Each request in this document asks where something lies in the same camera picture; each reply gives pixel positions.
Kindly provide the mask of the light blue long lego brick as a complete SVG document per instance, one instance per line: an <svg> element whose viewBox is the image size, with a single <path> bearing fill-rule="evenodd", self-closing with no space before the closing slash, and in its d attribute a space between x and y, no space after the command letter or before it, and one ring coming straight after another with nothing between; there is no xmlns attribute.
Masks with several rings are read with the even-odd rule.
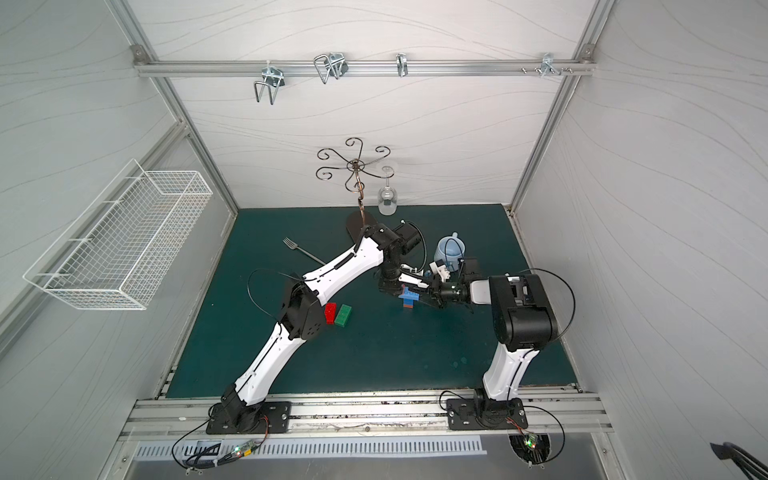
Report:
<svg viewBox="0 0 768 480"><path fill-rule="evenodd" d="M409 290L407 287L403 288L403 291L399 295L399 297L403 300L408 300L408 301L417 301L420 299L420 295L418 293Z"/></svg>

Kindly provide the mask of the green long lego brick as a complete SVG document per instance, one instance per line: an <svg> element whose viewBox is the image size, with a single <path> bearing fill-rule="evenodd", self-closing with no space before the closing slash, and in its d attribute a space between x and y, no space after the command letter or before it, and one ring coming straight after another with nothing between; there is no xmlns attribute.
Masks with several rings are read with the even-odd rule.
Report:
<svg viewBox="0 0 768 480"><path fill-rule="evenodd" d="M342 304L337 311L334 324L339 327L345 327L349 321L351 313L352 313L352 307L346 304Z"/></svg>

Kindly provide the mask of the red long lego brick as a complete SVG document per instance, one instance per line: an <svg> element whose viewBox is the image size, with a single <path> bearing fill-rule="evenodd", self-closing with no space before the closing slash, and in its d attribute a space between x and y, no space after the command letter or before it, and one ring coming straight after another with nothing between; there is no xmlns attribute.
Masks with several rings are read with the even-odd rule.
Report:
<svg viewBox="0 0 768 480"><path fill-rule="evenodd" d="M333 302L326 303L324 305L324 317L325 322L328 325L333 325L337 315L337 304Z"/></svg>

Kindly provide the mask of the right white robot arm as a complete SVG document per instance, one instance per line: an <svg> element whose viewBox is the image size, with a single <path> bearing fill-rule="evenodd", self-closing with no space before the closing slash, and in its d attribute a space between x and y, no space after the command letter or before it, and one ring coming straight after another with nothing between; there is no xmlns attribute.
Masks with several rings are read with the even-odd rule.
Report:
<svg viewBox="0 0 768 480"><path fill-rule="evenodd" d="M437 307L461 303L491 308L497 347L482 377L482 387L475 393L476 415L483 421L493 414L520 415L517 392L528 366L541 350L560 337L540 278L544 271L528 268L516 275L483 278L474 258L460 262L456 280L451 279L440 261L431 269L426 292Z"/></svg>

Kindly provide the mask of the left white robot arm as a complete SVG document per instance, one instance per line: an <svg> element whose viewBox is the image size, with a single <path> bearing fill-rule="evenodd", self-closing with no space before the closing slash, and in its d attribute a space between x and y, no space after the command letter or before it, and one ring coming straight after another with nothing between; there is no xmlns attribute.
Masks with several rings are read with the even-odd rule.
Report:
<svg viewBox="0 0 768 480"><path fill-rule="evenodd" d="M383 270L382 278L397 280L402 257L421 240L419 230L406 222L394 229L382 223L366 225L353 245L327 264L300 277L290 275L269 339L221 396L228 415L260 407L294 353L324 327L325 305L336 293L376 268Z"/></svg>

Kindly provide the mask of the light blue mug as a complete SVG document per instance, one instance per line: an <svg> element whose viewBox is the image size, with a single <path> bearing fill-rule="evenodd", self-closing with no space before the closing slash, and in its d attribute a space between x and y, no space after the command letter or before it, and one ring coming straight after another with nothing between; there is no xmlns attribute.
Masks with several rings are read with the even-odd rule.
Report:
<svg viewBox="0 0 768 480"><path fill-rule="evenodd" d="M464 259L466 246L459 238L457 232L441 238L436 246L434 261L442 261L450 272L460 269L460 263Z"/></svg>

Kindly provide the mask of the dark oval stand base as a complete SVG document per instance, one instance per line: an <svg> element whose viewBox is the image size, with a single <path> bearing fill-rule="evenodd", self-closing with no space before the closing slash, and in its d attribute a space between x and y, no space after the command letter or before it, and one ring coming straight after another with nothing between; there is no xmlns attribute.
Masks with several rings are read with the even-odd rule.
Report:
<svg viewBox="0 0 768 480"><path fill-rule="evenodd" d="M360 233L367 226L375 226L378 224L378 219L373 213L368 210L359 211L356 210L351 213L345 222L345 228L353 242L357 241Z"/></svg>

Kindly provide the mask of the wine glass hanging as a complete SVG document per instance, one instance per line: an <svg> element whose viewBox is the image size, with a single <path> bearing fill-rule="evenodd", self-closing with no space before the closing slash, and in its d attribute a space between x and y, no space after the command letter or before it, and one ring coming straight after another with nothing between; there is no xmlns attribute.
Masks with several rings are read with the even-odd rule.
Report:
<svg viewBox="0 0 768 480"><path fill-rule="evenodd" d="M395 171L391 166L384 166L382 168L384 172L384 186L378 192L378 210L381 215L392 216L397 210L397 192L391 186L390 180L394 176Z"/></svg>

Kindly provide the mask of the copper stand pole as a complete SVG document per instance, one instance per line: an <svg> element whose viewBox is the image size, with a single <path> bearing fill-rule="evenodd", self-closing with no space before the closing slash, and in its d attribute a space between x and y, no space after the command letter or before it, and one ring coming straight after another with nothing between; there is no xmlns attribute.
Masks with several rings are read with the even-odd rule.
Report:
<svg viewBox="0 0 768 480"><path fill-rule="evenodd" d="M315 177L321 181L330 181L335 172L347 171L349 173L349 176L344 182L344 188L348 192L357 195L357 205L359 210L357 215L353 215L354 221L352 222L352 225L355 226L356 221L360 220L359 229L362 230L365 227L377 224L375 217L365 211L365 183L362 180L362 176L380 180L391 179L394 176L394 170L391 167L389 167L388 174L377 174L366 170L369 165L374 165L377 162L387 159L391 155L391 149L385 145L376 146L374 152L378 157L371 161L365 161L363 159L364 141L361 138L349 137L344 141L344 145L349 148L357 148L356 154L352 158L345 157L334 148L322 148L317 152L316 157L318 160L328 162L332 156L335 156L342 161L342 165L321 166L315 171Z"/></svg>

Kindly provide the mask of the silver metal fork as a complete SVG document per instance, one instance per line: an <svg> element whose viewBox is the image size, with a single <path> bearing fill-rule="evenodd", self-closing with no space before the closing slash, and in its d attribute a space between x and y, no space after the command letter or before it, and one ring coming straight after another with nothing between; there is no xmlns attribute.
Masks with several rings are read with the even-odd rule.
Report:
<svg viewBox="0 0 768 480"><path fill-rule="evenodd" d="M302 247L300 247L300 246L299 246L299 244L298 244L298 243L296 243L295 241L293 241L293 240L292 240L292 239L290 239L289 237L285 237L285 238L283 239L283 243L284 243L284 245L285 245L285 246L287 246L289 249L291 249L291 250L293 250L293 251L298 251L299 253L301 253L301 254L303 254L303 255L307 256L308 258L310 258L310 259L314 260L315 262L319 263L320 265L325 265L325 262L324 262L322 259L320 259L319 257L317 257L317 256L313 255L313 254L312 254L312 253L310 253L309 251L307 251L307 250L303 249Z"/></svg>

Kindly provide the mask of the small metal hook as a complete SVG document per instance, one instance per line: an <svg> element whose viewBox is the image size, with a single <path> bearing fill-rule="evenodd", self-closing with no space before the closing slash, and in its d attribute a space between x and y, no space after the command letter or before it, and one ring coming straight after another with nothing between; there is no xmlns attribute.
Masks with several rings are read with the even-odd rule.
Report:
<svg viewBox="0 0 768 480"><path fill-rule="evenodd" d="M400 78L408 75L408 60L404 53L398 53L395 57L397 74Z"/></svg>

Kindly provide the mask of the metal angled hook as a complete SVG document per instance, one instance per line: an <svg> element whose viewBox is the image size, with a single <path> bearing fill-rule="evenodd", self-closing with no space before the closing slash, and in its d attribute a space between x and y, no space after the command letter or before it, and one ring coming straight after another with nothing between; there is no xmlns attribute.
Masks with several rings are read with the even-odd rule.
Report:
<svg viewBox="0 0 768 480"><path fill-rule="evenodd" d="M323 84L330 78L340 79L349 70L345 55L339 52L320 54L313 59L313 65Z"/></svg>

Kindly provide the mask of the metal double hook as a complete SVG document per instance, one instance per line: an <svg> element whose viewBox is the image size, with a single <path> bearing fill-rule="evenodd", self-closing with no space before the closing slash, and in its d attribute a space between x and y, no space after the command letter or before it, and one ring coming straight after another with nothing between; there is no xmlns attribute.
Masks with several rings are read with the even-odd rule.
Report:
<svg viewBox="0 0 768 480"><path fill-rule="evenodd" d="M254 94L257 102L268 99L273 105L279 89L285 85L285 76L282 70L268 64L261 72L261 79L254 82Z"/></svg>

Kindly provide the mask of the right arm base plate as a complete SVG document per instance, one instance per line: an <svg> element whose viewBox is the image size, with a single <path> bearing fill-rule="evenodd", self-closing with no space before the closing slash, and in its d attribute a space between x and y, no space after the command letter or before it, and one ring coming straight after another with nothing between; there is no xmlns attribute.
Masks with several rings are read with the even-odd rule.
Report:
<svg viewBox="0 0 768 480"><path fill-rule="evenodd" d="M526 430L527 415L520 398L496 401L449 398L445 401L448 427L453 431Z"/></svg>

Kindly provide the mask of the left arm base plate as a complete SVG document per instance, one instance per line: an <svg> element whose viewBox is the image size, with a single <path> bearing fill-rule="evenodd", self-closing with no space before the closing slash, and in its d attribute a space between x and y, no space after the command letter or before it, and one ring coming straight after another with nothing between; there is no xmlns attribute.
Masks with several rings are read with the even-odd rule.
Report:
<svg viewBox="0 0 768 480"><path fill-rule="evenodd" d="M218 402L209 412L209 435L282 434L288 430L292 404L262 402L255 406Z"/></svg>

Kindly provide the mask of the metal bracket hook right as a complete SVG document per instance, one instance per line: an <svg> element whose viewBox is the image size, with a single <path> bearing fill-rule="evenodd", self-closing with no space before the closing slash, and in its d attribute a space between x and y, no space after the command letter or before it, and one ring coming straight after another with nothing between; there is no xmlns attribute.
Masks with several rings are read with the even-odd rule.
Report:
<svg viewBox="0 0 768 480"><path fill-rule="evenodd" d="M524 75L536 75L538 77L567 76L572 73L570 67L558 66L550 53L547 53L542 57L538 66L531 68L521 67L520 71Z"/></svg>

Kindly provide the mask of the aluminium top rail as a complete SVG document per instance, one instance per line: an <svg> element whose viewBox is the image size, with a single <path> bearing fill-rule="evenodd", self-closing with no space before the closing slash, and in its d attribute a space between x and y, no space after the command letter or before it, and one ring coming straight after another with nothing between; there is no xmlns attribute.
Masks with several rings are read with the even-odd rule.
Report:
<svg viewBox="0 0 768 480"><path fill-rule="evenodd" d="M521 73L521 67L538 66L534 60L408 60L406 77L502 77L534 76ZM558 66L568 66L572 73L567 76L591 75L597 69L594 62L557 60ZM145 78L259 78L268 65L283 71L285 78L316 78L313 60L261 61L157 61L137 65L138 75ZM346 78L400 78L395 59L347 60Z"/></svg>

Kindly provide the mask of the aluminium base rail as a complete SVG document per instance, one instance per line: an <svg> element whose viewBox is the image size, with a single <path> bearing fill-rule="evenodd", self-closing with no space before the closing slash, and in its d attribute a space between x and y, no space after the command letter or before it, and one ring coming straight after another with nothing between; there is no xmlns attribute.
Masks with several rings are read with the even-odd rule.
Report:
<svg viewBox="0 0 768 480"><path fill-rule="evenodd" d="M288 435L385 435L447 433L445 402L438 390L276 394L270 402L289 402ZM518 392L536 432L613 431L600 395L572 386L523 387ZM213 397L139 400L119 435L121 439L159 440L181 436L207 419Z"/></svg>

